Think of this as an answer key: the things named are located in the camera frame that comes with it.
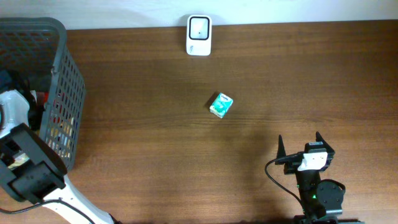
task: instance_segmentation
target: black cable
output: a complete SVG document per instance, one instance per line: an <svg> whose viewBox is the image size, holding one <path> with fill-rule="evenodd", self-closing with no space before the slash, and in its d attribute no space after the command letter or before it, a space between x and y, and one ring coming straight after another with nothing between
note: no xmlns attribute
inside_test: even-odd
<svg viewBox="0 0 398 224"><path fill-rule="evenodd" d="M307 212L306 209L304 208L303 202L300 200L300 198L299 198L297 195L295 195L293 192L289 191L287 188L285 188L284 186L282 186L280 183L278 183L278 181L276 181L274 178L272 178L271 175L269 175L268 170L267 170L269 164L271 164L271 163L273 163L273 162L278 162L278 161L280 161L280 160L282 160L282 159L286 159L287 157L294 157L294 156L296 156L296 155L294 154L294 155L285 156L285 157L282 157L282 158L277 158L277 159L273 159L273 160L269 161L269 162L266 164L265 171L266 171L266 174L267 174L268 178L270 178L270 180L272 180L273 183L275 183L278 187L282 188L284 191L286 191L287 193L291 194L294 198L296 198L296 200L300 203L301 207L303 208L304 215L306 216L307 219L309 219L308 212Z"/></svg>
<svg viewBox="0 0 398 224"><path fill-rule="evenodd" d="M39 208L39 207L41 207L43 205L47 205L47 204L50 204L50 203L60 203L60 204L62 204L64 206L72 209L73 211L77 212L79 215L85 217L91 224L95 224L92 221L92 219L90 219L86 214L84 214L79 209L71 206L70 204L68 204L68 203L66 203L66 202L64 202L62 200L48 200L48 201L40 202L40 203L37 203L37 204L35 204L33 206L30 206L30 207L27 207L27 208L23 208L23 209L20 209L20 210L16 210L16 211L7 211L7 210L4 210L4 209L0 208L0 213L4 213L4 214L7 214L7 215L15 215L15 214L20 214L22 212L27 212L27 211L35 209L35 208Z"/></svg>

